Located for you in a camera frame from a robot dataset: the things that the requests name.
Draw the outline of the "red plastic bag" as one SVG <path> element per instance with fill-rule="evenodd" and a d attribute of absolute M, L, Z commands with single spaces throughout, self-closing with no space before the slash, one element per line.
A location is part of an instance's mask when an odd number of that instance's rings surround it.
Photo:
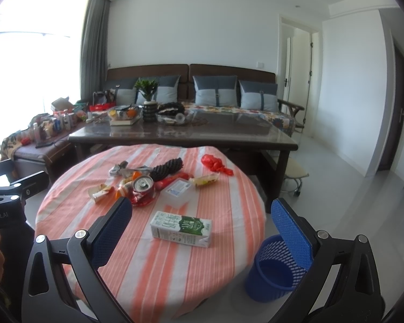
<path fill-rule="evenodd" d="M 234 171 L 227 168 L 221 159 L 211 154 L 205 154 L 201 158 L 201 163 L 212 172 L 225 174 L 229 177 L 234 175 Z"/>

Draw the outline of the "dark wooden coffee table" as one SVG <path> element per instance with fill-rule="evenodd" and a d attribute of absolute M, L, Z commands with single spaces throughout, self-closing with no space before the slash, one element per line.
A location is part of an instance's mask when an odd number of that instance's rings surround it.
<path fill-rule="evenodd" d="M 298 149 L 287 134 L 259 115 L 201 111 L 193 112 L 190 122 L 178 126 L 143 121 L 129 126 L 91 123 L 68 140 L 75 145 L 80 160 L 90 144 L 216 147 L 247 176 L 257 177 L 267 198 L 267 211 L 279 197 L 289 154 Z"/>

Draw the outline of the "black ribbed plant pot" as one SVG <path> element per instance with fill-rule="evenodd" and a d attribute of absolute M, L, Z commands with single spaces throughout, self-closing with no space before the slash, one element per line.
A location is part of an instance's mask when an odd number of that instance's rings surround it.
<path fill-rule="evenodd" d="M 145 101 L 142 107 L 142 117 L 145 122 L 157 122 L 158 102 Z"/>

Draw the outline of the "green white milk carton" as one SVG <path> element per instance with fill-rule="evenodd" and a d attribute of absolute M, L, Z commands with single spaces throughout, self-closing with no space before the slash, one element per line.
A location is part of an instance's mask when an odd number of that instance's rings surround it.
<path fill-rule="evenodd" d="M 152 236 L 173 243 L 208 248 L 212 221 L 157 211 L 150 222 Z"/>

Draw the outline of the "black white crumpled wrapper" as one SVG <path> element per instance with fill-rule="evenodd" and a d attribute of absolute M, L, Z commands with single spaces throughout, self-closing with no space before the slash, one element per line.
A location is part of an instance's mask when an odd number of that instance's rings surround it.
<path fill-rule="evenodd" d="M 127 165 L 128 165 L 127 161 L 122 161 L 120 164 L 114 165 L 109 170 L 109 176 L 127 178 L 127 177 L 132 177 L 132 175 L 135 172 L 139 172 L 142 174 L 149 174 L 151 172 L 151 169 L 146 166 L 141 166 L 141 167 L 137 167 L 137 168 L 128 168 Z"/>

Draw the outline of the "grey blue cushion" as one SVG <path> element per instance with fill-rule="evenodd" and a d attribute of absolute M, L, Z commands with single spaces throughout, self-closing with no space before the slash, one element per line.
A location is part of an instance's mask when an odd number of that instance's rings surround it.
<path fill-rule="evenodd" d="M 278 85 L 269 82 L 239 81 L 241 109 L 278 112 Z"/>
<path fill-rule="evenodd" d="M 194 76 L 195 102 L 200 106 L 237 107 L 236 76 Z"/>
<path fill-rule="evenodd" d="M 142 77 L 141 79 L 147 79 L 149 81 L 156 80 L 158 90 L 153 95 L 152 99 L 158 102 L 158 104 L 167 104 L 177 102 L 180 77 L 180 75 L 171 75 L 164 77 Z"/>
<path fill-rule="evenodd" d="M 130 106 L 135 104 L 137 90 L 135 84 L 138 78 L 125 78 L 112 80 L 110 89 L 114 90 L 114 99 L 117 106 Z"/>

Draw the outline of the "crushed red soda can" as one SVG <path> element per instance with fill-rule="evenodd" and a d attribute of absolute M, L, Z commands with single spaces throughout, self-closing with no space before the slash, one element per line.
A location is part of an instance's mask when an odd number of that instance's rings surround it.
<path fill-rule="evenodd" d="M 132 206 L 148 206 L 155 199 L 155 183 L 150 176 L 137 177 L 131 184 L 128 197 Z"/>

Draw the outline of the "grey curtain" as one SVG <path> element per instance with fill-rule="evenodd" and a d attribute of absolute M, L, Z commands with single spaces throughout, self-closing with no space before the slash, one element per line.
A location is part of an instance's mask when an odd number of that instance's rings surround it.
<path fill-rule="evenodd" d="M 89 0 L 81 44 L 81 99 L 92 100 L 103 89 L 107 74 L 109 0 Z"/>

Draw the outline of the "fruit tray on book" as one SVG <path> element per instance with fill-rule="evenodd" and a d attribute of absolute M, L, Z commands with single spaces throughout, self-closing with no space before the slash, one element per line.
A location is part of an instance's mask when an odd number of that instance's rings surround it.
<path fill-rule="evenodd" d="M 110 126 L 134 125 L 141 118 L 141 107 L 116 106 L 108 111 Z"/>

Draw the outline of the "yellow white snack wrapper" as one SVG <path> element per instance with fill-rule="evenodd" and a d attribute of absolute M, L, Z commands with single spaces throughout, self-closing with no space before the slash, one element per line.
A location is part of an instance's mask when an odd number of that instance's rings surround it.
<path fill-rule="evenodd" d="M 204 187 L 209 184 L 213 184 L 218 181 L 220 177 L 219 173 L 212 173 L 212 174 L 207 174 L 202 177 L 193 177 L 190 178 L 189 181 L 195 186 L 195 187 Z"/>

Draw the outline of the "small white stool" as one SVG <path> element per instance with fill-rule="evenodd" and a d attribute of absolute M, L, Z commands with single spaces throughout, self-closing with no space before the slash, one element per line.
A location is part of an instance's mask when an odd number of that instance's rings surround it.
<path fill-rule="evenodd" d="M 301 194 L 303 179 L 307 177 L 309 173 L 295 159 L 289 157 L 283 181 L 295 182 L 295 189 L 284 189 L 283 192 L 293 193 L 295 197 L 298 197 Z"/>

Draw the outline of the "white door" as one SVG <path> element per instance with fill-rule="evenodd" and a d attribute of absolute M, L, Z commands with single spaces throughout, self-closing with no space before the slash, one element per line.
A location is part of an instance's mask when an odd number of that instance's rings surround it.
<path fill-rule="evenodd" d="M 322 72 L 319 29 L 282 16 L 279 24 L 279 84 L 285 111 L 295 130 L 314 136 Z"/>

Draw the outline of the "black foam fruit net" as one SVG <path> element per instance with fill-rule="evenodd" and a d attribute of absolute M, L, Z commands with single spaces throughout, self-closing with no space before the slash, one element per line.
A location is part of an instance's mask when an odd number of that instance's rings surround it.
<path fill-rule="evenodd" d="M 159 182 L 170 175 L 174 175 L 178 173 L 183 167 L 183 160 L 178 157 L 171 160 L 168 160 L 166 163 L 162 165 L 155 166 L 149 172 L 149 176 L 153 179 L 154 182 Z"/>

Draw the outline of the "white yellow chip bag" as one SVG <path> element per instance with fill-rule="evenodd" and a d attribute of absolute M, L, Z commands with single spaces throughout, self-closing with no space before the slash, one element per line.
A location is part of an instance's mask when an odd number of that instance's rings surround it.
<path fill-rule="evenodd" d="M 114 191 L 114 186 L 107 184 L 99 184 L 98 186 L 91 187 L 87 190 L 89 197 L 94 200 L 95 203 L 101 202 L 109 194 Z"/>

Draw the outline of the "clear plastic box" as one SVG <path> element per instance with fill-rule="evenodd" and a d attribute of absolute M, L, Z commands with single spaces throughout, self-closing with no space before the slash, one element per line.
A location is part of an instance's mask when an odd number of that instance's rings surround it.
<path fill-rule="evenodd" d="M 192 182 L 178 178 L 168 185 L 160 193 L 160 201 L 175 209 L 180 209 L 189 202 L 195 194 L 195 186 Z"/>

